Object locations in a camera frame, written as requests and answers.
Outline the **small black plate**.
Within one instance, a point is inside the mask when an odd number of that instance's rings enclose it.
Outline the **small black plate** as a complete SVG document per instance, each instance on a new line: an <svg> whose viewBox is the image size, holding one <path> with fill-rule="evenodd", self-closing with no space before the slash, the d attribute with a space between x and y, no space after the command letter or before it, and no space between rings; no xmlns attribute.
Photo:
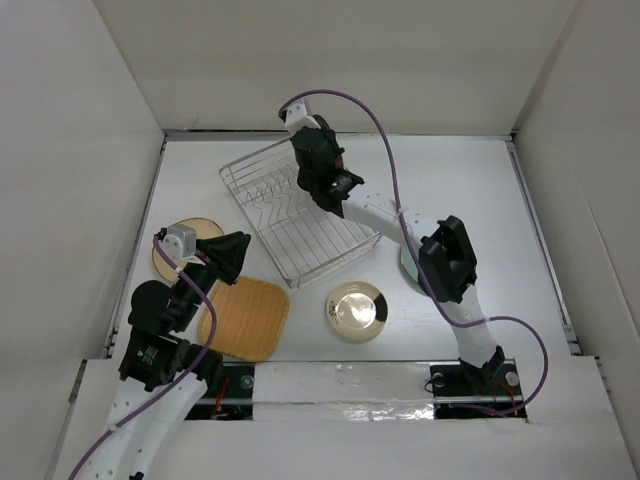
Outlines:
<svg viewBox="0 0 640 480"><path fill-rule="evenodd" d="M334 146L337 146L335 131L329 126L328 122L320 115L314 114L313 118L318 123L324 137Z"/></svg>

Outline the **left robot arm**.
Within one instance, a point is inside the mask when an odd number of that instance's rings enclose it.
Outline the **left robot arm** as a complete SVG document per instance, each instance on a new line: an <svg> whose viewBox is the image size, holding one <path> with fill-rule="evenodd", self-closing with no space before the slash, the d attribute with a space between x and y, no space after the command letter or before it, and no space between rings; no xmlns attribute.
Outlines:
<svg viewBox="0 0 640 480"><path fill-rule="evenodd" d="M250 241L241 231L200 239L184 225L155 234L154 251L178 279L172 285L150 280L134 290L129 340L104 431L70 478L156 477L180 424L223 382L223 357L212 350L213 339L197 345L181 334L201 307L215 310L209 293L217 282L237 282Z"/></svg>

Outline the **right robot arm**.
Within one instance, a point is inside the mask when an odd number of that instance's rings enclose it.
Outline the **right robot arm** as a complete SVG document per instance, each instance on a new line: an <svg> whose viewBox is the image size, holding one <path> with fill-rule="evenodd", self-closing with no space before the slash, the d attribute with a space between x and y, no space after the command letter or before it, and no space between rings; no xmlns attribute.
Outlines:
<svg viewBox="0 0 640 480"><path fill-rule="evenodd" d="M475 283L477 259L464 223L455 216L433 220L365 185L346 170L335 132L303 126L290 137L298 186L322 210L365 225L406 247L418 267L418 282L452 326L464 386L474 396L498 381L505 356L487 326Z"/></svg>

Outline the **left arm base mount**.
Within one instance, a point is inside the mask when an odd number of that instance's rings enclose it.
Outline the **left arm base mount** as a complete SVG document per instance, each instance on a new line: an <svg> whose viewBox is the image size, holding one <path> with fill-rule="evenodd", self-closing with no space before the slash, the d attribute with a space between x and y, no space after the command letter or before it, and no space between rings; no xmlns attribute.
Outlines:
<svg viewBox="0 0 640 480"><path fill-rule="evenodd" d="M253 419L255 364L225 362L219 385L190 410L190 421L244 421Z"/></svg>

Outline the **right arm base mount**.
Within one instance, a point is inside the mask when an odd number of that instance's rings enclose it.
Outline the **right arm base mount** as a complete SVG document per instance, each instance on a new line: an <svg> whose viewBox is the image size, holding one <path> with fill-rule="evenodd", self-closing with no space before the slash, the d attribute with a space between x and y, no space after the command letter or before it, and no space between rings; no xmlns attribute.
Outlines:
<svg viewBox="0 0 640 480"><path fill-rule="evenodd" d="M433 397L437 420L527 419L525 407L507 413L524 401L516 364L511 359L505 361L488 384L476 386L465 378L458 362L431 364L424 390Z"/></svg>

